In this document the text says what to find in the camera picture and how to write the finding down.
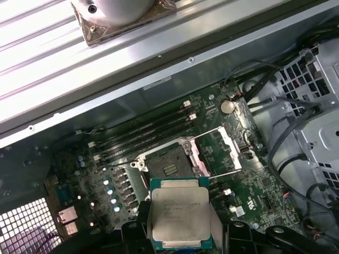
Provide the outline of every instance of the cable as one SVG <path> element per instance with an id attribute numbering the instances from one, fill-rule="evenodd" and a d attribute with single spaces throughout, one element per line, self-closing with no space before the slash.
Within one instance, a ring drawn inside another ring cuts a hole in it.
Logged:
<path id="1" fill-rule="evenodd" d="M 264 106 L 264 105 L 271 103 L 271 102 L 274 102 L 274 100 L 272 98 L 268 98 L 268 99 L 265 99 L 261 102 L 248 104 L 247 106 L 248 106 L 248 108 L 255 108 L 255 107 Z"/>
<path id="2" fill-rule="evenodd" d="M 242 63 L 241 65 L 239 65 L 238 67 L 236 67 L 234 70 L 231 71 L 231 73 L 224 79 L 224 82 L 223 84 L 227 84 L 228 83 L 228 80 L 238 71 L 240 71 L 241 69 L 243 69 L 245 66 L 249 65 L 249 64 L 252 64 L 252 63 L 258 63 L 258 64 L 263 64 L 263 65 L 266 65 L 266 66 L 269 66 L 271 68 L 274 68 L 274 69 L 281 69 L 282 67 L 281 66 L 278 66 L 274 63 L 270 63 L 270 62 L 266 62 L 266 61 L 262 61 L 262 60 L 250 60 L 250 61 L 247 61 L 247 62 L 244 62 Z"/>
<path id="3" fill-rule="evenodd" d="M 290 99 L 290 98 L 278 96 L 278 97 L 276 97 L 276 100 L 274 100 L 273 98 L 268 98 L 268 99 L 265 99 L 265 100 L 258 102 L 258 103 L 248 104 L 247 106 L 249 108 L 254 108 L 254 107 L 264 106 L 264 105 L 271 103 L 271 102 L 274 102 L 274 101 L 285 101 L 285 102 L 289 102 L 291 104 L 302 106 L 302 107 L 305 107 L 305 108 L 310 108 L 310 107 L 314 107 L 314 106 L 317 105 L 316 103 L 312 103 L 312 102 L 303 102 L 303 101 L 300 101 L 298 99 Z"/>
<path id="4" fill-rule="evenodd" d="M 335 250 L 335 253 L 339 254 L 339 248 L 337 247 L 337 244 L 338 244 L 338 240 L 337 240 L 337 239 L 335 239 L 335 238 L 333 238 L 333 237 L 330 237 L 330 236 L 328 236 L 328 235 L 326 235 L 326 234 L 321 234 L 321 235 L 316 239 L 316 241 L 319 240 L 319 239 L 321 239 L 321 238 L 327 238 L 327 239 L 328 239 L 328 242 L 331 243 L 331 246 L 332 246 L 333 249 Z"/>
<path id="5" fill-rule="evenodd" d="M 288 64 L 292 59 L 299 56 L 299 51 L 296 48 L 293 48 L 289 52 L 285 53 L 279 60 L 274 62 L 274 64 L 277 64 L 278 66 L 285 66 Z M 249 102 L 252 100 L 261 90 L 264 88 L 264 86 L 274 77 L 276 74 L 276 69 L 269 69 L 266 74 L 249 90 L 244 98 L 246 102 Z"/>
<path id="6" fill-rule="evenodd" d="M 292 157 L 292 158 L 286 160 L 286 161 L 280 166 L 280 168 L 278 169 L 279 175 L 281 175 L 281 172 L 285 169 L 285 167 L 286 167 L 288 164 L 290 164 L 290 163 L 292 163 L 292 162 L 294 162 L 294 161 L 296 161 L 296 160 L 307 160 L 307 156 L 306 156 L 304 153 L 300 153 L 300 154 L 298 154 L 298 155 L 296 155 L 296 156 L 294 156 L 294 157 Z"/>
<path id="7" fill-rule="evenodd" d="M 303 115 L 301 115 L 298 119 L 296 119 L 282 134 L 281 136 L 277 139 L 276 143 L 274 144 L 271 153 L 269 154 L 268 158 L 268 169 L 271 172 L 271 174 L 283 185 L 285 186 L 292 194 L 296 195 L 297 197 L 301 198 L 302 200 L 311 203 L 315 205 L 318 208 L 321 208 L 322 210 L 325 210 L 329 212 L 329 209 L 313 200 L 310 198 L 304 196 L 303 194 L 299 193 L 297 190 L 292 188 L 287 182 L 285 182 L 284 179 L 281 178 L 277 170 L 275 169 L 273 158 L 280 148 L 281 144 L 284 142 L 284 140 L 287 138 L 287 136 L 297 127 L 302 125 L 309 117 L 314 115 L 314 110 L 309 109 L 306 112 L 304 112 Z"/>
<path id="8" fill-rule="evenodd" d="M 273 132 L 274 132 L 274 129 L 275 127 L 282 123 L 283 121 L 285 120 L 288 120 L 288 119 L 292 119 L 292 117 L 290 116 L 284 116 L 283 118 L 280 118 L 279 120 L 277 120 L 275 123 L 272 124 L 272 127 L 270 128 L 270 131 L 269 131 L 269 144 L 268 144 L 268 148 L 271 149 L 271 143 L 272 143 L 272 136 L 273 136 Z"/>
<path id="9" fill-rule="evenodd" d="M 54 235 L 50 235 L 48 239 L 46 239 L 36 250 L 35 250 L 35 254 L 38 254 L 40 249 L 42 248 L 42 246 L 44 246 L 47 242 L 49 242 L 49 240 L 51 240 L 52 238 L 55 238 L 55 237 L 60 237 L 61 240 L 63 241 L 64 240 L 64 237 L 60 234 L 54 234 Z"/>
<path id="10" fill-rule="evenodd" d="M 320 188 L 330 189 L 330 190 L 332 190 L 332 191 L 335 193 L 335 195 L 337 195 L 337 197 L 339 198 L 339 190 L 337 190 L 335 187 L 332 187 L 332 186 L 327 185 L 327 184 L 322 184 L 322 183 L 316 183 L 316 184 L 311 185 L 311 186 L 308 188 L 307 192 L 306 192 L 306 197 L 309 198 L 309 199 L 311 199 L 312 193 L 313 193 L 313 191 L 314 191 L 316 188 L 319 188 L 319 189 L 320 189 Z M 306 209 L 306 214 L 305 214 L 305 216 L 309 215 L 310 213 L 311 213 L 311 206 L 310 206 L 310 204 L 307 204 L 307 209 Z"/>
<path id="11" fill-rule="evenodd" d="M 313 213 L 313 214 L 309 214 L 307 216 L 304 216 L 301 220 L 300 226 L 301 226 L 301 230 L 304 232 L 305 235 L 309 234 L 310 232 L 306 230 L 305 227 L 305 222 L 306 220 L 310 219 L 313 216 L 320 216 L 320 215 L 325 215 L 328 214 L 327 212 L 318 212 L 318 213 Z"/>

